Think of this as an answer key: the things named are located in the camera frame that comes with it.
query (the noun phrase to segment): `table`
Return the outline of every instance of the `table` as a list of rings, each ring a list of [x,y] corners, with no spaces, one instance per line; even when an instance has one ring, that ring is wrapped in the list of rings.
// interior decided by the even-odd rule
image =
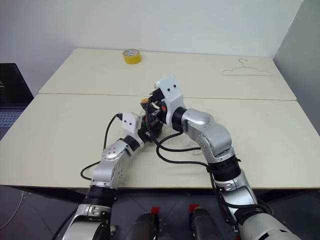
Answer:
[[[109,120],[119,110],[139,113],[140,100],[138,96],[37,95],[0,142],[0,183],[88,187],[80,171],[100,160]],[[320,137],[296,101],[187,98],[185,105],[212,114],[227,127],[253,188],[320,188]],[[163,135],[170,133],[164,129]],[[108,143],[123,136],[120,121],[115,121]],[[168,146],[190,144],[183,135]],[[205,162],[201,154],[163,154]],[[163,162],[154,144],[146,144],[130,161],[121,187],[210,188],[210,181],[203,167]]]
[[[0,141],[0,184],[80,203],[83,195],[65,188],[88,187],[80,171],[100,160],[111,117],[138,114],[141,98],[154,83],[174,73],[185,105],[212,114],[227,127],[252,188],[287,189],[285,194],[320,188],[320,137],[271,58],[141,55],[141,63],[128,65],[121,50],[76,49]],[[240,72],[230,75],[232,69]],[[163,130],[163,136],[170,133]],[[108,143],[121,136],[116,121]],[[183,135],[167,144],[185,148],[194,143]],[[205,162],[201,154],[164,156]],[[146,144],[132,158],[121,187],[202,191],[210,189],[210,181],[201,166],[163,162],[155,146]]]
[[[156,81],[175,74],[185,98],[296,100],[271,57],[148,51],[141,57],[130,65],[122,50],[76,49],[39,92],[146,96]],[[250,68],[222,75],[241,66],[239,59]]]

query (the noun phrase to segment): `wire hanger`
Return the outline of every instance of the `wire hanger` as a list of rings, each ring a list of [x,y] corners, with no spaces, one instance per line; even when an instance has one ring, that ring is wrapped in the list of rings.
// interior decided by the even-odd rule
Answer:
[[[221,72],[221,75],[225,76],[272,76],[267,70],[259,70],[254,67],[245,66],[245,63],[248,62],[247,59],[239,58],[238,62],[241,66],[235,67],[231,70],[225,69]]]

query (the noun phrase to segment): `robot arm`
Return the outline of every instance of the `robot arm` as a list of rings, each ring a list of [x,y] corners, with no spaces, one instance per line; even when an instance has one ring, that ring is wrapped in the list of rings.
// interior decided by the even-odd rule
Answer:
[[[78,206],[63,240],[110,239],[112,206],[117,200],[116,189],[131,156],[137,149],[143,148],[146,141],[151,141],[143,117],[128,112],[120,116],[126,137],[103,150],[101,161],[93,172],[89,190],[83,203]],[[158,122],[156,125],[160,128],[153,128],[153,134],[159,136],[162,123]]]
[[[239,167],[228,130],[206,112],[186,109],[173,75],[156,83],[150,102],[165,110],[160,117],[176,131],[198,143],[213,174],[221,212],[237,226],[243,240],[298,240],[283,224],[258,205],[244,171]]]

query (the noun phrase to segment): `tape roll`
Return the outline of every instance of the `tape roll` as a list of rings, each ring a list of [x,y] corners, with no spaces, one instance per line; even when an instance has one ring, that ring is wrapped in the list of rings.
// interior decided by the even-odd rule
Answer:
[[[141,62],[140,52],[137,49],[126,49],[122,55],[127,64],[138,64]]]

